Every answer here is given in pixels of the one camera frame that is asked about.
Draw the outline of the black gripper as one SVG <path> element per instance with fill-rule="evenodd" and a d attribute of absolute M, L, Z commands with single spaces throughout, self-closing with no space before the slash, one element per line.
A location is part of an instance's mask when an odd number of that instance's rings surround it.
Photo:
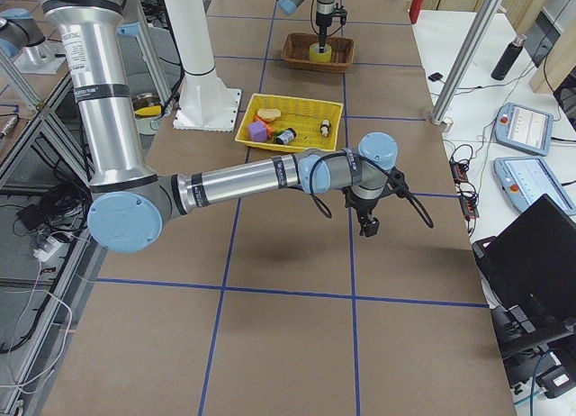
<path fill-rule="evenodd" d="M 312 30 L 319 34 L 319 51 L 324 51 L 327 43 L 327 30 L 332 25 L 333 19 L 338 18 L 340 25 L 347 22 L 347 10 L 339 3 L 315 2 L 315 16 L 310 18 Z"/>
<path fill-rule="evenodd" d="M 365 187 L 352 185 L 342 189 L 345 197 L 345 207 L 352 208 L 357 212 L 372 212 L 378 202 L 390 195 L 396 195 L 402 199 L 410 198 L 410 190 L 404 174 L 396 167 L 383 176 L 383 184 L 377 187 Z"/>

